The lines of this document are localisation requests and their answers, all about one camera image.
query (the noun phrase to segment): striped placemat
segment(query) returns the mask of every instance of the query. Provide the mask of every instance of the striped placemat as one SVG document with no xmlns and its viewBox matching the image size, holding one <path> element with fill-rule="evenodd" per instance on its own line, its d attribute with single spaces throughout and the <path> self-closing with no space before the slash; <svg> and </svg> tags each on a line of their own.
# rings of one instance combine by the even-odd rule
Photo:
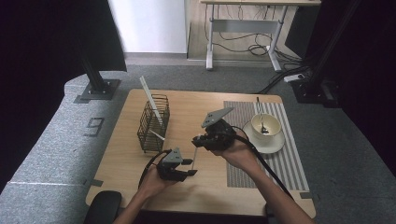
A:
<svg viewBox="0 0 396 224">
<path fill-rule="evenodd" d="M 234 110 L 226 115 L 224 119 L 231 125 L 240 128 L 243 128 L 255 114 L 259 113 L 256 103 L 253 102 L 225 101 L 224 107 L 234 107 Z M 262 154 L 262 157 L 287 189 L 309 190 L 285 107 L 283 104 L 276 103 L 262 103 L 262 107 L 263 113 L 271 114 L 280 121 L 286 139 L 282 149 L 276 153 Z M 231 166 L 229 163 L 227 163 L 227 186 L 231 188 L 256 188 L 254 182 L 245 172 Z"/>
</svg>

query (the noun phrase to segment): table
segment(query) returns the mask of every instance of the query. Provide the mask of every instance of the table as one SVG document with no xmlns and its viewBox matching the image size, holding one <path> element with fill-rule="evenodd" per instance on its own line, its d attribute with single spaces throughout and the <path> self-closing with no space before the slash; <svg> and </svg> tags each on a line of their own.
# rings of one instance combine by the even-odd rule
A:
<svg viewBox="0 0 396 224">
<path fill-rule="evenodd" d="M 209 18 L 209 42 L 206 52 L 206 69 L 213 69 L 213 32 L 230 33 L 261 33 L 274 34 L 270 46 L 267 46 L 268 55 L 276 72 L 282 69 L 275 55 L 277 40 L 279 39 L 283 21 L 285 20 L 288 6 L 319 6 L 320 0 L 200 0 L 201 3 L 212 5 Z M 215 5 L 255 5 L 255 6 L 283 6 L 278 21 L 249 21 L 249 20 L 219 20 L 215 19 Z"/>
<path fill-rule="evenodd" d="M 192 159 L 195 150 L 191 139 L 204 133 L 201 124 L 207 112 L 222 109 L 224 101 L 282 103 L 279 96 L 195 91 L 151 91 L 165 94 L 169 99 L 170 119 L 163 149 L 179 147 L 184 159 Z M 94 180 L 103 182 L 101 187 L 92 185 L 86 197 L 91 204 L 93 197 L 103 190 L 116 190 L 122 194 L 124 207 L 137 191 L 144 166 L 155 152 L 144 153 L 141 149 L 137 129 L 147 101 L 143 90 L 131 90 L 121 110 L 119 120 L 111 135 L 106 152 Z M 178 170 L 191 167 L 180 165 Z M 226 161 L 199 148 L 194 169 L 198 172 L 183 183 L 168 188 L 148 201 L 143 209 L 151 211 L 193 212 L 207 214 L 230 214 L 263 216 L 265 200 L 257 189 L 228 188 Z M 312 199 L 303 199 L 302 190 L 291 190 L 305 212 L 316 215 Z"/>
</svg>

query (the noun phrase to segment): black wire basket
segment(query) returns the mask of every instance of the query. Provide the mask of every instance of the black wire basket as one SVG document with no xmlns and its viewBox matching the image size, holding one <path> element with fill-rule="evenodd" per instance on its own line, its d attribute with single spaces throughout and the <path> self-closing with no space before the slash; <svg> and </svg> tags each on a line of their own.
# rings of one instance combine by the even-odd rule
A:
<svg viewBox="0 0 396 224">
<path fill-rule="evenodd" d="M 160 152 L 163 150 L 163 140 L 151 131 L 159 134 L 162 137 L 165 137 L 166 128 L 168 127 L 170 117 L 169 102 L 166 95 L 152 94 L 151 96 L 155 105 L 157 106 L 162 123 L 159 122 L 158 118 L 155 116 L 151 104 L 149 101 L 147 101 L 140 119 L 139 130 L 137 131 L 137 137 L 139 138 L 140 146 L 145 153 L 146 151 Z"/>
</svg>

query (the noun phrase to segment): table leg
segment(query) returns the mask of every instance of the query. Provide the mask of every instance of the table leg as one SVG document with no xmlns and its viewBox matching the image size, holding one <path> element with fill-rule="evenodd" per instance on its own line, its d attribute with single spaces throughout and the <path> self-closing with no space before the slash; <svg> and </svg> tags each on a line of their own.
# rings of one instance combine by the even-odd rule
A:
<svg viewBox="0 0 396 224">
<path fill-rule="evenodd" d="M 212 5 L 212 14 L 209 18 L 209 43 L 206 51 L 206 70 L 213 70 L 213 22 L 215 18 L 215 5 Z"/>
<path fill-rule="evenodd" d="M 287 11 L 288 11 L 288 6 L 283 6 L 282 15 L 280 17 L 280 20 L 277 21 L 275 36 L 274 36 L 273 40 L 271 41 L 271 45 L 267 46 L 268 56 L 270 56 L 271 63 L 273 64 L 273 67 L 276 72 L 282 71 L 282 68 L 280 67 L 279 62 L 277 61 L 277 57 L 275 54 L 275 48 L 276 48 L 277 40 L 279 39 L 280 31 L 282 30 L 283 22 L 285 20 Z"/>
</svg>

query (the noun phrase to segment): desk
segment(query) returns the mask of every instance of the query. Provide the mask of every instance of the desk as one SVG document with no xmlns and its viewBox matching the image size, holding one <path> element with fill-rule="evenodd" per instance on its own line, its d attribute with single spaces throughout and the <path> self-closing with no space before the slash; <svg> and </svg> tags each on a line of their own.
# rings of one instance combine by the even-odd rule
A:
<svg viewBox="0 0 396 224">
<path fill-rule="evenodd" d="M 152 94 L 165 94 L 169 99 L 170 119 L 166 132 L 164 149 L 179 147 L 184 159 L 192 159 L 195 150 L 191 139 L 204 133 L 201 124 L 207 114 L 222 109 L 225 101 L 255 102 L 259 96 L 262 102 L 282 103 L 279 96 L 237 93 L 214 93 L 195 91 L 151 91 Z M 101 187 L 91 186 L 86 203 L 91 204 L 93 197 L 103 190 L 116 190 L 122 194 L 121 206 L 124 207 L 137 191 L 143 168 L 154 156 L 141 149 L 137 129 L 147 96 L 143 90 L 131 90 L 121 110 L 117 125 L 95 180 L 103 181 Z M 195 176 L 188 177 L 183 183 L 168 188 L 151 199 L 144 209 L 151 211 L 175 211 L 208 214 L 232 214 L 263 216 L 265 200 L 257 189 L 228 188 L 226 161 L 215 157 L 204 148 L 199 148 L 194 169 Z M 177 167 L 187 171 L 190 166 Z M 301 190 L 290 193 L 309 216 L 316 215 L 311 199 L 302 199 Z"/>
<path fill-rule="evenodd" d="M 200 0 L 201 3 L 212 5 L 212 13 L 209 18 L 209 43 L 206 52 L 206 69 L 213 69 L 213 32 L 230 33 L 261 33 L 274 34 L 271 45 L 267 46 L 268 55 L 276 72 L 282 69 L 274 53 L 277 40 L 279 39 L 283 21 L 285 20 L 288 6 L 319 6 L 320 0 Z M 215 5 L 255 5 L 255 6 L 283 6 L 278 21 L 248 21 L 248 20 L 219 20 L 215 19 Z"/>
</svg>

